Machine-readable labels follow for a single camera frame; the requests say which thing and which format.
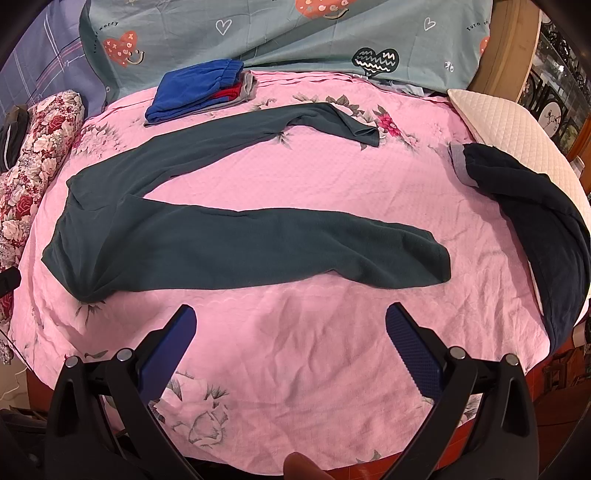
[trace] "white cable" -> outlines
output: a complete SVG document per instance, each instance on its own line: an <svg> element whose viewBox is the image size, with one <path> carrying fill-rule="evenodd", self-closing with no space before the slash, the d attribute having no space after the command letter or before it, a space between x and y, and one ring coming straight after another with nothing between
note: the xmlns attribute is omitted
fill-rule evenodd
<svg viewBox="0 0 591 480"><path fill-rule="evenodd" d="M26 371L27 371L27 367L23 368L20 372L17 372L17 373L14 374L14 380L17 381L17 387L13 388L12 390L8 390L7 392L4 392L2 394L2 397L0 397L0 401L4 400L4 397L6 397L6 395L8 395L9 393L16 392L16 390L18 390L19 388L21 388L21 384L18 381L17 375L20 375L20 374L22 374L23 372L26 372Z"/></svg>

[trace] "red rose pattern pillow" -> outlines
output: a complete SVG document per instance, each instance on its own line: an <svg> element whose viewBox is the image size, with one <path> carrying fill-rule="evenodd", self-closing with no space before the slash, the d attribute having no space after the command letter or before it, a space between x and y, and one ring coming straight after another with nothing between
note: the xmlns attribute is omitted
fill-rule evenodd
<svg viewBox="0 0 591 480"><path fill-rule="evenodd" d="M43 194L82 127L84 107L80 95L67 90L42 100L29 113L17 163L0 176L0 272L18 265ZM11 315L9 293L0 299L5 333Z"/></svg>

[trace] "metal screw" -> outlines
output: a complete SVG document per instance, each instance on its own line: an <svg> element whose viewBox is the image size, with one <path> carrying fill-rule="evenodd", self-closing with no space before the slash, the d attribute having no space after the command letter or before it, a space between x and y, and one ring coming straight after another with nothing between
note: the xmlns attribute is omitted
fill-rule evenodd
<svg viewBox="0 0 591 480"><path fill-rule="evenodd" d="M129 348L123 348L117 352L117 360L125 362L131 358L134 353Z"/></svg>
<svg viewBox="0 0 591 480"><path fill-rule="evenodd" d="M78 365L78 357L76 355L69 356L66 359L66 367L72 368L72 367L75 367L76 365Z"/></svg>
<svg viewBox="0 0 591 480"><path fill-rule="evenodd" d="M509 365L512 365L513 367L519 365L519 359L517 358L517 355L515 355L514 353L509 353L505 357L505 360Z"/></svg>
<svg viewBox="0 0 591 480"><path fill-rule="evenodd" d="M466 351L461 346L451 347L449 354L456 360L464 360L466 358Z"/></svg>

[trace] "pink flower print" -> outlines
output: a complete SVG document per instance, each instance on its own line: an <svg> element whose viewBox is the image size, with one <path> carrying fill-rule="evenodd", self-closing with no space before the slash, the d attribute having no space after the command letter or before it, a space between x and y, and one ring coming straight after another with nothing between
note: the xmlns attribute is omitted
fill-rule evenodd
<svg viewBox="0 0 591 480"><path fill-rule="evenodd" d="M392 137L401 137L402 132L396 126L389 113L385 113L378 117L378 126L386 130Z"/></svg>

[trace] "wooden bed frame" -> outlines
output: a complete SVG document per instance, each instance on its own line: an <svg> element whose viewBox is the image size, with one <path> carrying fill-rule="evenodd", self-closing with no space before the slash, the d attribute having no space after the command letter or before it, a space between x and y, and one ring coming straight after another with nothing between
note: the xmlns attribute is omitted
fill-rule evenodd
<svg viewBox="0 0 591 480"><path fill-rule="evenodd" d="M540 36L541 10L531 0L494 0L491 39L468 87L516 102Z"/></svg>

